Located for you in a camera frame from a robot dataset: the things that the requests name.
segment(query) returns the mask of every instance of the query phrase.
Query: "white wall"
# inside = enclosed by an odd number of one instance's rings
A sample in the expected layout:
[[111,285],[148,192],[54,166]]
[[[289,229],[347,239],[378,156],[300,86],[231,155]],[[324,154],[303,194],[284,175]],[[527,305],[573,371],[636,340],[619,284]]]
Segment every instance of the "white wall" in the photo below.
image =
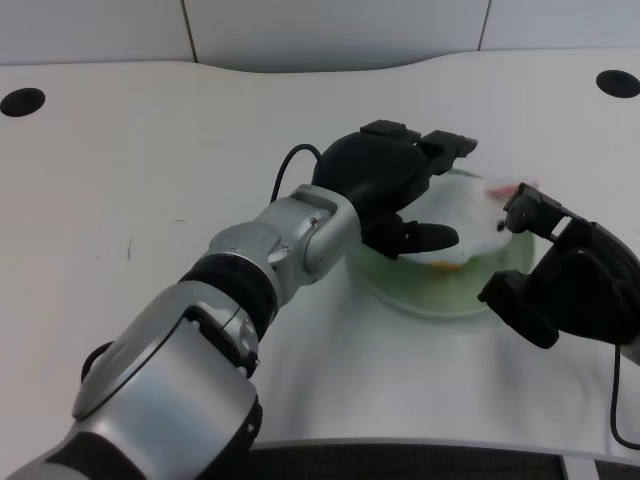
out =
[[[185,0],[200,62],[361,70],[476,50],[489,0]],[[640,0],[492,0],[483,50],[640,46]],[[0,65],[192,60],[181,0],[0,0]]]
[[0,65],[191,59],[180,0],[0,0]]
[[186,0],[202,63],[365,70],[476,50],[488,0]]
[[482,50],[640,46],[640,0],[493,0]]

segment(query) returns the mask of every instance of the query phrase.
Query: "white table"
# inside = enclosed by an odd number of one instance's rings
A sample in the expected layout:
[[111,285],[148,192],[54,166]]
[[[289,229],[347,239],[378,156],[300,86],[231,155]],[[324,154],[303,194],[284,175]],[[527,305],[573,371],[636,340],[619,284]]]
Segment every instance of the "white table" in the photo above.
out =
[[[0,116],[0,474],[71,424],[80,366],[220,229],[266,205],[283,156],[378,118],[480,140],[458,163],[534,176],[640,251],[640,50],[490,52],[356,73],[249,74],[186,63],[0,68],[37,113]],[[298,158],[283,190],[310,178]],[[128,250],[131,246],[131,258]],[[382,306],[343,264],[287,305],[261,344],[259,441],[506,447],[640,464],[608,408],[613,347],[549,351],[496,317],[434,324]],[[640,368],[622,365],[619,423],[640,439]]]

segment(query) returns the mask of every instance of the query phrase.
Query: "cable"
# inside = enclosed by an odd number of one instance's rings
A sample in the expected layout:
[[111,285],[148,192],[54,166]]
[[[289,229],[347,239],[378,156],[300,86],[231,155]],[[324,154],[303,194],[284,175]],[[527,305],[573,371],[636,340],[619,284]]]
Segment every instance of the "cable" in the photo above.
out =
[[632,443],[620,436],[616,415],[618,413],[618,388],[620,387],[620,345],[616,345],[615,363],[613,366],[613,390],[611,392],[611,411],[609,413],[609,423],[613,438],[623,447],[631,450],[640,450],[640,443]]
[[322,154],[318,151],[316,147],[313,145],[309,145],[308,143],[303,143],[298,145],[297,147],[293,147],[291,151],[287,154],[280,165],[280,170],[278,170],[278,176],[276,177],[276,183],[273,185],[273,193],[271,193],[271,201],[269,203],[273,203],[278,198],[278,192],[280,191],[280,184],[282,183],[282,177],[284,177],[284,172],[289,166],[289,162],[301,150],[308,150],[313,153],[313,156],[316,157],[316,163],[320,163],[320,159],[322,158]]
[[109,348],[112,343],[113,342],[108,342],[108,343],[105,343],[104,345],[100,345],[98,348],[96,348],[93,352],[89,354],[87,359],[82,364],[82,371],[80,372],[80,383],[84,382],[84,377],[86,377],[89,371],[91,370],[91,365],[93,365],[93,362],[95,362],[100,355],[106,352],[107,348]]

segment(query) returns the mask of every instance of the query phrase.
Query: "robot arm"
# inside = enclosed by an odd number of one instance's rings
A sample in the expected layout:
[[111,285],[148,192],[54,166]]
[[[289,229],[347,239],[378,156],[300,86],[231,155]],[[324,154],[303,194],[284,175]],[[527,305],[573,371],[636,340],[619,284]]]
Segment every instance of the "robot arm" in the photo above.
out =
[[[553,245],[533,271],[496,272],[478,298],[516,332],[550,348],[563,331],[621,345],[640,364],[640,262],[597,223],[522,184],[504,207],[506,226]],[[569,223],[557,236],[563,218]]]
[[248,378],[279,309],[361,238],[390,257],[455,244],[396,212],[474,148],[386,121],[338,140],[312,185],[213,238],[96,361],[64,440],[10,478],[224,478],[260,429]]

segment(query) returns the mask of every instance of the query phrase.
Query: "black circular grommet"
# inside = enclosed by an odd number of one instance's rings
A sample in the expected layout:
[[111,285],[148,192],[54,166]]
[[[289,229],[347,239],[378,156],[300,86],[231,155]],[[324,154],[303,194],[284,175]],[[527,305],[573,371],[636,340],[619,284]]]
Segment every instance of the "black circular grommet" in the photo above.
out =
[[606,70],[596,77],[596,84],[604,93],[617,98],[633,98],[640,94],[640,80],[627,72]]
[[24,117],[31,115],[44,105],[44,92],[37,88],[21,88],[2,99],[0,112],[7,117]]

